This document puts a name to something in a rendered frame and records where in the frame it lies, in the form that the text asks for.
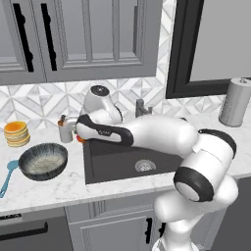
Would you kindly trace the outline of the wide grey wall cupboard door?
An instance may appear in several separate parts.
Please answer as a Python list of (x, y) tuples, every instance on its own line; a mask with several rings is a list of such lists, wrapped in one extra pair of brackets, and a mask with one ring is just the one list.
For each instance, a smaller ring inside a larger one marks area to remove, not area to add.
[[(162, 0), (31, 0), (49, 82), (154, 76)], [(56, 52), (51, 70), (40, 4)]]

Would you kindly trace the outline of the orange and tan stacked plates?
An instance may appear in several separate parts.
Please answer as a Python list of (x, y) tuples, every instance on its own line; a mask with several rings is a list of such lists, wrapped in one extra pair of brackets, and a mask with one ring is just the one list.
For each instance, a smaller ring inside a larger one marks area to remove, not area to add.
[(7, 123), (4, 126), (4, 135), (10, 147), (22, 147), (30, 141), (26, 123), (22, 121)]

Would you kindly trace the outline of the grey paper towel roll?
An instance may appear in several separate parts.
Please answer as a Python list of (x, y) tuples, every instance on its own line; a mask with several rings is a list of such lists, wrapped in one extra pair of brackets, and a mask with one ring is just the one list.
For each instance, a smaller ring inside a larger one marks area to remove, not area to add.
[(219, 121), (225, 126), (241, 126), (250, 98), (251, 80), (244, 77), (232, 78), (221, 107)]

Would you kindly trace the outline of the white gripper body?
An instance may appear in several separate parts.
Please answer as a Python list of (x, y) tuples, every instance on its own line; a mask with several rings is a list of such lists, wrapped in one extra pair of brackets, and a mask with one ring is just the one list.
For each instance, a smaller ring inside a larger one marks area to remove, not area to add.
[(63, 143), (70, 143), (73, 141), (73, 127), (70, 125), (59, 126), (60, 139)]

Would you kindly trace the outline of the blue spatula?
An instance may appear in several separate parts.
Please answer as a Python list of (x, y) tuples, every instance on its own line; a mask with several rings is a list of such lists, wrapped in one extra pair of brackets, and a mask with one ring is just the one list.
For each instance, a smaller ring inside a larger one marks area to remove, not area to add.
[(10, 161), (7, 165), (7, 169), (8, 169), (8, 174), (7, 177), (2, 185), (2, 188), (0, 189), (0, 198), (3, 198), (7, 188), (8, 188), (8, 184), (9, 184), (9, 180), (11, 178), (12, 172), (19, 166), (19, 161), (18, 160), (13, 160)]

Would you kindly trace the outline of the dark grey dishwasher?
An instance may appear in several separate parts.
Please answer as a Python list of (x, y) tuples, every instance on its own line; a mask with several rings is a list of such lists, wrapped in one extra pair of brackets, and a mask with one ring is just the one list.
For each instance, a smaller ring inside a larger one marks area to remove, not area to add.
[(0, 251), (74, 251), (63, 208), (0, 216), (0, 235), (40, 228), (48, 232), (0, 241)]

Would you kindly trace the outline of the dark grey base cabinet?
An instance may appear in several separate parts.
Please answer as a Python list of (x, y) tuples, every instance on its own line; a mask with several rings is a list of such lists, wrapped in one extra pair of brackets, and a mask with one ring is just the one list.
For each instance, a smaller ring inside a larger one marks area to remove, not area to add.
[(238, 189), (210, 251), (251, 251), (251, 177), (242, 178)]

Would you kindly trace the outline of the dark grey sink basin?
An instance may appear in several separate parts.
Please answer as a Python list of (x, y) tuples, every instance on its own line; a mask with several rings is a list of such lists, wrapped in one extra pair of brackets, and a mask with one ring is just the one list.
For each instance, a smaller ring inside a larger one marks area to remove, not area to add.
[(82, 148), (86, 184), (171, 173), (182, 162), (176, 155), (95, 139)]

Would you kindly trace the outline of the grey base cupboard door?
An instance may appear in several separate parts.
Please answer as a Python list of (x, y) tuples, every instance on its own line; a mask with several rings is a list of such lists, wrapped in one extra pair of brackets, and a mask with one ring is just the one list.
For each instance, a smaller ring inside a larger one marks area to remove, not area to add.
[[(150, 243), (146, 219), (152, 218)], [(74, 251), (151, 251), (161, 223), (152, 209), (70, 224)]]
[(207, 251), (212, 248), (225, 213), (226, 209), (208, 213), (194, 227), (191, 233), (191, 240), (200, 251)]

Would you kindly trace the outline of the black framed window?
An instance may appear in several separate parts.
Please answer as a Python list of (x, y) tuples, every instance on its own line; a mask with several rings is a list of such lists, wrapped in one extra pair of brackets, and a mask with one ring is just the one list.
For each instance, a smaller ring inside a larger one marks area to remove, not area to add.
[(176, 0), (166, 96), (225, 94), (251, 80), (251, 0)]

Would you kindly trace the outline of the grey false drawer front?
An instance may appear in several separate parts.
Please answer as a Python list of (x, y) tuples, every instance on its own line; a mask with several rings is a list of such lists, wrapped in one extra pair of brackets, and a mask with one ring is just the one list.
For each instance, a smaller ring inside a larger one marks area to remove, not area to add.
[(70, 223), (87, 221), (117, 212), (152, 206), (156, 193), (133, 195), (122, 198), (101, 200), (78, 205), (67, 206), (65, 208)]

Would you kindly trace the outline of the dark speckled bowl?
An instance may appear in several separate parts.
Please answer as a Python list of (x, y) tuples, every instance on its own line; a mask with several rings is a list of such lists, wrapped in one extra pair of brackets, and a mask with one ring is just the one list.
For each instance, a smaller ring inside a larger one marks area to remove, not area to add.
[(24, 151), (21, 172), (29, 179), (45, 181), (58, 176), (68, 163), (68, 150), (58, 143), (41, 143)]

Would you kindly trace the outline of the grey sink tap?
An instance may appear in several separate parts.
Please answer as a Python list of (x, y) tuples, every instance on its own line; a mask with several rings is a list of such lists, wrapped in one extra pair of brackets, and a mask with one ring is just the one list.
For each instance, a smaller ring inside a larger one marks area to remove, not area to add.
[(152, 113), (152, 108), (151, 107), (145, 108), (143, 99), (136, 100), (135, 116), (137, 118), (151, 113)]

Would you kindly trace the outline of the narrow grey wall cupboard door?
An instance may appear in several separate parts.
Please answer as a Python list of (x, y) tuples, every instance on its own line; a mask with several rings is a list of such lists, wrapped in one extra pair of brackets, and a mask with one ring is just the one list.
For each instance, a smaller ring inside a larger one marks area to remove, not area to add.
[[(21, 5), (25, 31), (33, 55), (34, 72), (27, 70), (14, 3)], [(31, 0), (0, 0), (0, 85), (39, 83), (46, 80)]]

